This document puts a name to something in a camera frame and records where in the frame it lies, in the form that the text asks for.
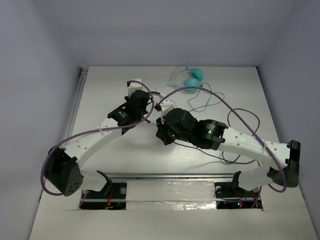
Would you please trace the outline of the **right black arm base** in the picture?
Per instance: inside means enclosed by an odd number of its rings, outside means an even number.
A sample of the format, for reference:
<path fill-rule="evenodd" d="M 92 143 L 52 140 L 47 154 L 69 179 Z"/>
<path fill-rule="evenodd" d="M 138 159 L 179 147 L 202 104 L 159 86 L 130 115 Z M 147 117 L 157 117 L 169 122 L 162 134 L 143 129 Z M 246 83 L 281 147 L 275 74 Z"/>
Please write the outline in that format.
<path fill-rule="evenodd" d="M 263 209 L 262 200 L 257 191 L 232 189 L 231 182 L 215 182 L 213 196 L 216 198 L 218 210 Z"/>

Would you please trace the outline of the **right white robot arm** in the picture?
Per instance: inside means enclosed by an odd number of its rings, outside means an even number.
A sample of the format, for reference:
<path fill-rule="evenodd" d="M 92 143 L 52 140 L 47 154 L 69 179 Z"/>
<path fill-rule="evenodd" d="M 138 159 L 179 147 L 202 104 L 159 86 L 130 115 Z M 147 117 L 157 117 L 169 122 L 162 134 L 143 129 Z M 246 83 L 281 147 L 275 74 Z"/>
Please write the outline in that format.
<path fill-rule="evenodd" d="M 176 140 L 193 146 L 241 155 L 262 165 L 233 175 L 231 192 L 238 197 L 257 187 L 270 185 L 295 188 L 299 184 L 301 144 L 292 140 L 274 143 L 241 133 L 223 122 L 197 120 L 188 111 L 174 108 L 156 120 L 156 137 L 164 145 Z"/>

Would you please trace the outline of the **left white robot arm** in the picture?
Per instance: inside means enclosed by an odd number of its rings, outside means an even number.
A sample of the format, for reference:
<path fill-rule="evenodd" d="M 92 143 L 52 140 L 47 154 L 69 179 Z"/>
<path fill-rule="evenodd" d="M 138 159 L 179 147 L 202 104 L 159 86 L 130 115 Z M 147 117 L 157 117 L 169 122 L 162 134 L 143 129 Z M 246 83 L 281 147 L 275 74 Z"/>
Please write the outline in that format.
<path fill-rule="evenodd" d="M 65 197 L 78 190 L 93 191 L 100 197 L 111 193 L 111 179 L 102 171 L 85 171 L 82 166 L 107 143 L 135 127 L 147 112 L 151 95 L 136 90 L 125 103 L 111 111 L 94 133 L 86 133 L 64 147 L 58 146 L 46 162 L 43 176 Z"/>

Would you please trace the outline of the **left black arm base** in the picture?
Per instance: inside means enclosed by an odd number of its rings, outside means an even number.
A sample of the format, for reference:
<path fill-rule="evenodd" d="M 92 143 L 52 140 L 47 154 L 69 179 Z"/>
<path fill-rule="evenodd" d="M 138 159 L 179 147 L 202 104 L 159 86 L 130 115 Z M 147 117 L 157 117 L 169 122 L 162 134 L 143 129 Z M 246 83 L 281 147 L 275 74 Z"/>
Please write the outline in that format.
<path fill-rule="evenodd" d="M 82 193 L 79 208 L 82 210 L 125 210 L 127 183 L 115 182 L 107 193 L 93 190 Z"/>

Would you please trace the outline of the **black and white headphones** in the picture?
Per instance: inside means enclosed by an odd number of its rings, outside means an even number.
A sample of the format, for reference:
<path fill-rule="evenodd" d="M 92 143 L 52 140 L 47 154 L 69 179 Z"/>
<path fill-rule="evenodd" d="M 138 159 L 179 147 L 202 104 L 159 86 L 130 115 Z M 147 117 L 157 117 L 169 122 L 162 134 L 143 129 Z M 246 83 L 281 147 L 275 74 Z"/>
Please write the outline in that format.
<path fill-rule="evenodd" d="M 160 99 L 164 98 L 165 96 L 159 92 L 157 89 L 148 91 L 149 97 L 148 99 L 153 99 L 154 102 L 159 101 Z"/>

